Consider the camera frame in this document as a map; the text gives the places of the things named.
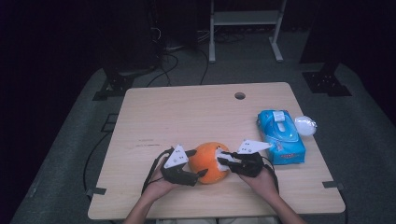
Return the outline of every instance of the human arm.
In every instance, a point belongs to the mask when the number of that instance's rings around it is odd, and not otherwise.
[[[239,177],[270,204],[283,224],[305,223],[277,193],[274,179],[267,169],[263,168],[259,175],[254,178],[245,175]]]
[[[154,202],[178,186],[177,184],[172,184],[163,179],[160,170],[162,164],[163,161],[161,165],[155,169],[150,184],[148,184],[146,190],[143,192],[142,196],[140,196],[128,217],[125,218],[123,224],[143,224]]]

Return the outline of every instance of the orange ball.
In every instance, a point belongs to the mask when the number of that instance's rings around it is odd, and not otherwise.
[[[189,157],[189,165],[193,172],[197,173],[208,169],[206,175],[198,179],[203,184],[217,183],[229,173],[228,170],[220,171],[218,168],[218,160],[216,158],[216,149],[218,147],[221,147],[224,151],[229,151],[222,143],[208,142],[198,146],[195,155]]]

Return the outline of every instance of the shelf leg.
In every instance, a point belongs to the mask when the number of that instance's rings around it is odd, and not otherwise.
[[[283,0],[282,2],[282,6],[279,10],[279,14],[277,17],[277,21],[276,21],[276,27],[275,27],[275,32],[274,32],[274,36],[269,37],[270,39],[270,43],[271,43],[271,48],[275,54],[276,57],[276,61],[279,63],[283,62],[283,57],[282,54],[280,53],[279,47],[277,46],[277,38],[279,36],[279,31],[280,31],[280,26],[282,24],[282,20],[283,20],[283,15],[285,14],[285,7],[286,7],[286,2],[287,0]]]
[[[214,63],[216,61],[215,52],[215,3],[214,0],[210,3],[210,40],[209,40],[209,62]]]

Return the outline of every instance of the floor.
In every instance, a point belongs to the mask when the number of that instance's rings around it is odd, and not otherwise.
[[[243,38],[217,44],[216,63],[207,62],[207,43],[201,44],[200,50],[182,49],[164,55],[163,70],[168,71],[168,77],[157,69],[138,77],[133,87],[288,82],[304,114],[318,124],[315,139],[333,179],[346,188],[347,213],[303,218],[321,224],[345,223],[346,217],[349,223],[393,222],[395,126],[359,77],[342,64],[335,75],[351,96],[312,93],[302,73],[318,71],[322,64],[299,64],[309,32],[280,33],[283,63],[274,58],[268,42],[270,34],[230,36]],[[103,125],[110,114],[119,113],[122,104],[122,97],[92,100],[105,81],[102,69],[92,74],[11,223],[110,222],[88,218],[90,201],[86,195],[86,189],[95,187],[111,138],[111,133],[102,130]]]

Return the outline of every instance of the blue tissue box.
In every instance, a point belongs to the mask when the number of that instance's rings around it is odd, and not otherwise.
[[[263,141],[272,145],[268,157],[273,164],[304,162],[305,146],[287,110],[263,110],[257,123]]]

